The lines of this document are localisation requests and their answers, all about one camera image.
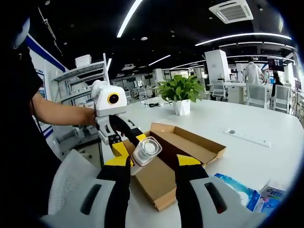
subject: black ceiling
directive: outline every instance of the black ceiling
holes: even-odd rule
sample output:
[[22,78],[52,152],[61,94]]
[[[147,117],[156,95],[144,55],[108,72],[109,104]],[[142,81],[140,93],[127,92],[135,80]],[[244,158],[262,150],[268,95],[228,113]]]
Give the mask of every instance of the black ceiling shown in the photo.
[[[285,26],[279,31],[280,15],[265,0],[247,0],[254,20],[224,24],[209,7],[222,0],[143,0],[121,38],[116,38],[134,0],[95,1],[77,3],[74,0],[41,1],[40,10],[57,38],[53,38],[37,10],[31,18],[30,34],[62,62],[75,68],[75,58],[90,54],[93,61],[111,57],[110,78],[115,78],[125,64],[134,64],[136,73],[149,73],[155,68],[171,68],[203,60],[204,53],[220,45],[246,41],[268,41],[295,46],[293,41],[276,37],[229,38],[195,46],[202,41],[244,32],[270,32],[289,36]],[[292,49],[267,44],[250,44],[221,48],[227,56],[268,54],[286,57]],[[150,63],[171,57],[152,66]]]

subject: black shirt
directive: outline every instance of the black shirt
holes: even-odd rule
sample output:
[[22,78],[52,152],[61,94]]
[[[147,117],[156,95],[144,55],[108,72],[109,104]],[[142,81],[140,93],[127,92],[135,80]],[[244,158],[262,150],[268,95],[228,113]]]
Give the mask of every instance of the black shirt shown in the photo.
[[275,87],[276,85],[282,86],[283,84],[279,80],[277,80],[275,83],[273,83],[271,96],[275,96],[275,94],[276,94],[276,87]]
[[9,206],[17,216],[24,210],[38,216],[48,212],[48,196],[60,160],[48,146],[37,128],[30,111],[30,101],[43,81],[31,62],[29,49],[22,44],[17,50],[9,50],[5,68],[7,93],[6,109],[8,134],[4,145],[13,158],[6,173]]

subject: person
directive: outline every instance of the person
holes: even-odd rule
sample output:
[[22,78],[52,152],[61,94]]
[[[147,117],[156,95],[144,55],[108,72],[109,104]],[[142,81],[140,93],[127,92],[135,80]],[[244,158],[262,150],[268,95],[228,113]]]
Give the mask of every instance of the person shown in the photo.
[[[52,125],[93,125],[95,111],[56,104],[41,96],[39,88],[43,81],[36,73],[24,41],[29,28],[23,26],[29,22],[29,16],[26,3],[23,6],[12,8],[19,13],[13,14],[15,20],[2,33],[1,50],[5,56],[2,83],[9,87],[3,98],[7,102],[6,111],[2,112],[2,127],[5,129],[3,151],[10,153],[7,154],[9,159],[2,160],[6,167],[2,181],[7,213],[31,218],[47,214],[52,181],[61,163],[32,115]],[[11,220],[10,224],[18,222],[18,219]]]
[[258,85],[259,83],[259,77],[261,76],[263,81],[266,82],[265,76],[262,73],[261,69],[254,64],[253,58],[248,58],[248,65],[245,68],[245,82],[249,84],[255,84]]
[[275,83],[273,83],[272,85],[272,92],[271,92],[271,96],[274,97],[275,94],[276,94],[276,85],[280,85],[282,86],[282,82],[280,82],[280,77],[279,77],[279,74],[277,72],[274,72],[274,80],[275,80]]

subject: air conditioner vent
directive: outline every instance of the air conditioner vent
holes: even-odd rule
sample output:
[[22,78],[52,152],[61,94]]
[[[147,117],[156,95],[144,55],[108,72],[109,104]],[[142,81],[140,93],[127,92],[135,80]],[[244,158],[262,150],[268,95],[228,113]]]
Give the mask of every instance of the air conditioner vent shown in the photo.
[[253,20],[251,10],[246,0],[231,0],[209,8],[225,24]]

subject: green plant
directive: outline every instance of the green plant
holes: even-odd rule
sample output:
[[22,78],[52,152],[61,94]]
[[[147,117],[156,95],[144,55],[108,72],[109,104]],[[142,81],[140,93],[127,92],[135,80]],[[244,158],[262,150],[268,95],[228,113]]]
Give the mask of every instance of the green plant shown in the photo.
[[165,101],[183,101],[190,99],[196,102],[196,99],[201,100],[200,90],[203,87],[198,83],[196,75],[189,78],[175,75],[174,79],[166,79],[166,82],[159,82],[159,94]]

